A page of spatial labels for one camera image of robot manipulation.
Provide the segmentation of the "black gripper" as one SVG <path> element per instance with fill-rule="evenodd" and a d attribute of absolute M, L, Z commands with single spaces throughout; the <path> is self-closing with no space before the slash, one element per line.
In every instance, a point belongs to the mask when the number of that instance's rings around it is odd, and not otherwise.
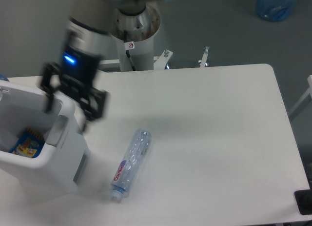
<path fill-rule="evenodd" d="M 70 98 L 79 99 L 79 105 L 84 114 L 82 133 L 87 130 L 89 122 L 102 118 L 109 93 L 93 87 L 100 60 L 101 55 L 85 53 L 67 44 L 60 66 L 56 62 L 44 63 L 39 83 L 39 89 L 47 98 L 44 112 L 49 113 L 52 110 L 55 93 L 60 88 L 60 91 Z M 59 74 L 61 87 L 52 86 L 52 76 Z"/>

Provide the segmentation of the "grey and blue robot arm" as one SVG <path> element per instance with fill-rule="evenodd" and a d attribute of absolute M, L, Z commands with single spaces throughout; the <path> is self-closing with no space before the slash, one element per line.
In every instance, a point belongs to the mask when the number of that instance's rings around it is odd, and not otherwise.
<path fill-rule="evenodd" d="M 46 112 L 61 92 L 79 104 L 84 126 L 103 116 L 108 93 L 96 89 L 93 81 L 110 39 L 117 42 L 121 71 L 165 68 L 165 59 L 154 59 L 160 15 L 153 1 L 157 0 L 75 1 L 60 60 L 42 67 L 39 87 L 47 96 Z"/>

